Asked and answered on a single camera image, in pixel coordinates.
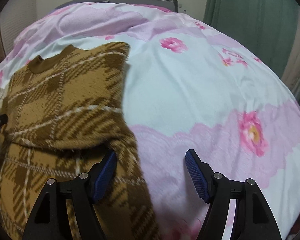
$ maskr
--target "brown plaid sweater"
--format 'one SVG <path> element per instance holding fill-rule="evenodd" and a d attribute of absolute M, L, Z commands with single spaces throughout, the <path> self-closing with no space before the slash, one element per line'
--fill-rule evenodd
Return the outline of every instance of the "brown plaid sweater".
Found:
<path fill-rule="evenodd" d="M 112 42 L 91 50 L 66 47 L 17 71 L 1 114 L 1 222 L 19 240 L 48 178 L 65 181 L 99 162 L 105 146 L 118 156 L 116 175 L 95 211 L 108 239 L 160 239 L 136 141 L 122 117 L 123 67 L 129 46 Z M 79 239 L 68 203 L 74 239 Z"/>

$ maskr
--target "metal screw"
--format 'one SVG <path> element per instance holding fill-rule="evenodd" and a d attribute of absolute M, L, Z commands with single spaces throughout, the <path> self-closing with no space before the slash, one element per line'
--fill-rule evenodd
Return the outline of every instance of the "metal screw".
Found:
<path fill-rule="evenodd" d="M 253 185 L 253 184 L 256 183 L 253 179 L 247 179 L 247 182 L 248 182 L 248 184 L 250 184 L 250 185 Z"/>
<path fill-rule="evenodd" d="M 46 182 L 49 185 L 52 185 L 55 182 L 55 179 L 48 179 L 48 181 Z"/>
<path fill-rule="evenodd" d="M 80 174 L 79 177 L 80 177 L 80 179 L 86 179 L 88 176 L 89 175 L 87 173 L 83 172 L 83 173 Z"/>
<path fill-rule="evenodd" d="M 213 175 L 216 179 L 222 179 L 223 175 L 219 172 L 216 172 L 214 175 Z"/>

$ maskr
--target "green curtain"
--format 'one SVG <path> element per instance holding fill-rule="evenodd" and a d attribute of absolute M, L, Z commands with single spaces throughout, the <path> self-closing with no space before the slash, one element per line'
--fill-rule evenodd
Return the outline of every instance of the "green curtain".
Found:
<path fill-rule="evenodd" d="M 295 0 L 207 0 L 203 21 L 240 42 L 281 77 L 297 20 Z"/>

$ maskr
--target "plaid pattern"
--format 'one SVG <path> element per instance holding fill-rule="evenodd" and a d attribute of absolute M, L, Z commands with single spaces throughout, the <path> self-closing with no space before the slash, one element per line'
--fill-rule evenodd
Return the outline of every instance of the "plaid pattern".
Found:
<path fill-rule="evenodd" d="M 75 48 L 42 73 L 25 66 L 13 75 L 1 109 L 9 120 L 1 129 L 0 159 L 0 214 L 13 240 L 21 239 L 46 180 L 65 181 L 89 171 L 106 152 L 104 146 L 94 147 L 101 143 L 119 160 L 110 189 L 95 206 L 108 239 L 160 239 L 136 141 L 122 118 L 128 51 L 123 42 Z M 72 235 L 79 239 L 70 202 L 68 214 Z"/>

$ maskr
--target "bed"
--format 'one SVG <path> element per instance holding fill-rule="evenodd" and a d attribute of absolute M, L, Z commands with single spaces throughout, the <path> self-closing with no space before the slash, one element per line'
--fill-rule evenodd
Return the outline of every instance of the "bed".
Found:
<path fill-rule="evenodd" d="M 300 108 L 245 47 L 176 10 L 174 0 L 61 5 L 16 38 L 0 64 L 0 88 L 37 55 L 52 57 L 69 44 L 128 43 L 123 113 L 162 238 L 195 239 L 206 215 L 184 170 L 194 148 L 229 179 L 254 178 L 285 239 L 300 212 Z M 231 203 L 225 240 L 233 217 Z"/>

